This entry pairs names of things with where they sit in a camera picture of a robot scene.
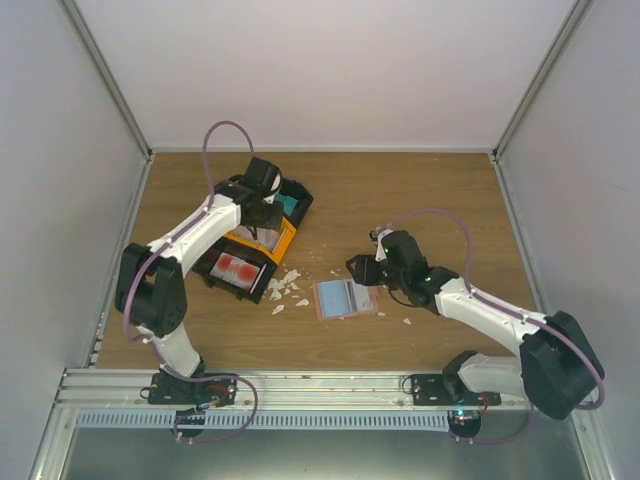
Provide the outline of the pale pink card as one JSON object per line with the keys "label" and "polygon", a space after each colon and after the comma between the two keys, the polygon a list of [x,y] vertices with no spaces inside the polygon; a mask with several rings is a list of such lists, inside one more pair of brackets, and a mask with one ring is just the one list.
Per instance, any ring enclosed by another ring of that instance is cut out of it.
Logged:
{"label": "pale pink card", "polygon": [[350,314],[365,314],[377,311],[377,290],[355,283],[353,280],[346,281],[346,295],[348,312]]}

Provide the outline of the yellow bin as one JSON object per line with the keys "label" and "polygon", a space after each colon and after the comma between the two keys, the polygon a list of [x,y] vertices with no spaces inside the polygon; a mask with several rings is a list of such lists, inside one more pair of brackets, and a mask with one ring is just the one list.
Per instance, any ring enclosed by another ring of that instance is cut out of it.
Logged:
{"label": "yellow bin", "polygon": [[227,240],[253,248],[265,254],[275,264],[280,264],[296,233],[296,227],[286,217],[283,217],[279,228],[258,228],[256,236],[253,236],[248,227],[238,226],[226,233],[224,237]]}

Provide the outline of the black bin with teal cards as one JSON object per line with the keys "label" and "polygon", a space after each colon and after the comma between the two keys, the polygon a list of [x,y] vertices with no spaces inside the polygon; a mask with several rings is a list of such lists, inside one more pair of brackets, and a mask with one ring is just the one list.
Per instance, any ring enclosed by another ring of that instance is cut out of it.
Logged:
{"label": "black bin with teal cards", "polygon": [[260,228],[276,228],[283,219],[298,227],[313,203],[306,187],[295,180],[279,176],[276,191],[265,197],[257,187],[251,187],[247,199],[240,202],[241,224]]}

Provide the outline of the black bin with red cards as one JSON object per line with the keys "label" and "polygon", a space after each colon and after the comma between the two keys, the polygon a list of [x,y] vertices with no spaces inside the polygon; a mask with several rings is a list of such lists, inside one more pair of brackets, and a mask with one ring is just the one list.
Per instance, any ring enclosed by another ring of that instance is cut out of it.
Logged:
{"label": "black bin with red cards", "polygon": [[267,254],[227,238],[213,244],[191,269],[209,288],[254,304],[261,302],[276,270],[277,263]]}

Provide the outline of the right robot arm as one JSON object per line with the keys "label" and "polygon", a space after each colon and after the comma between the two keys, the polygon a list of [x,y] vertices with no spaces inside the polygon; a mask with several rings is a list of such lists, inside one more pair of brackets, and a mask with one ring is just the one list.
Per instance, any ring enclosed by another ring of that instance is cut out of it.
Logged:
{"label": "right robot arm", "polygon": [[468,350],[450,361],[440,383],[451,403],[506,394],[557,420],[602,405],[604,369],[572,315],[530,311],[477,289],[458,273],[430,265],[405,230],[386,229],[370,237],[375,253],[346,263],[357,284],[399,291],[407,306],[458,321],[510,353],[496,357]]}

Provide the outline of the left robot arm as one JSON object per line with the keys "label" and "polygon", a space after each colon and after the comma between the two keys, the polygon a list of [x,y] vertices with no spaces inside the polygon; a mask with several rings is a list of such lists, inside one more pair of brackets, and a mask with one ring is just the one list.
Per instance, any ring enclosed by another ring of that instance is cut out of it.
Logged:
{"label": "left robot arm", "polygon": [[130,343],[150,345],[160,368],[174,377],[171,391],[185,404],[203,398],[204,363],[183,325],[187,311],[185,278],[196,262],[239,226],[252,230],[280,226],[284,207],[275,200],[283,178],[273,163],[254,157],[244,173],[215,184],[207,176],[203,202],[168,233],[146,245],[129,244],[120,260],[116,309]]}

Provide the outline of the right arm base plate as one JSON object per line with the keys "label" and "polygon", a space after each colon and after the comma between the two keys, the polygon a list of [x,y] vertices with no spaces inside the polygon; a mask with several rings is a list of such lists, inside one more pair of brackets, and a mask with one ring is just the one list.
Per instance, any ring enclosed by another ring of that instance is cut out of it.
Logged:
{"label": "right arm base plate", "polygon": [[472,392],[458,375],[412,374],[407,380],[415,406],[484,407],[502,404],[498,393]]}

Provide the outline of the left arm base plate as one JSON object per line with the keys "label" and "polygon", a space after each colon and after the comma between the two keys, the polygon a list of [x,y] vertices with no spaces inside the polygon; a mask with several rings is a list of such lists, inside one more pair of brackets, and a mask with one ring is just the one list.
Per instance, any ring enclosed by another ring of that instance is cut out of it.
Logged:
{"label": "left arm base plate", "polygon": [[187,405],[203,408],[227,406],[235,402],[237,381],[219,379],[207,382],[180,380],[160,370],[152,376],[140,397],[151,405]]}

